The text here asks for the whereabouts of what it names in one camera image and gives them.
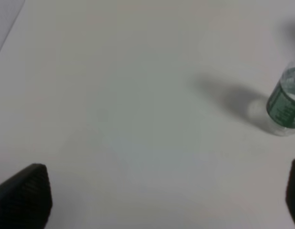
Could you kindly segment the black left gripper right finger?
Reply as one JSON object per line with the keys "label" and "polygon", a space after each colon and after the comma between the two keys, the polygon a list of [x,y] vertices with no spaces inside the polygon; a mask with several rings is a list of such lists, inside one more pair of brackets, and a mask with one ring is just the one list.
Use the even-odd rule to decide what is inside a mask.
{"label": "black left gripper right finger", "polygon": [[295,159],[292,161],[291,169],[289,173],[289,179],[286,188],[285,201],[295,224]]}

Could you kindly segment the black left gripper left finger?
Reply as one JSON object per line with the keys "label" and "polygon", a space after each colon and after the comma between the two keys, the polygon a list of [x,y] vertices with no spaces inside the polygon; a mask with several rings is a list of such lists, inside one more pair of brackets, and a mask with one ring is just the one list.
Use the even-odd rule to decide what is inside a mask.
{"label": "black left gripper left finger", "polygon": [[0,184],[0,229],[43,229],[52,208],[47,167],[31,164]]}

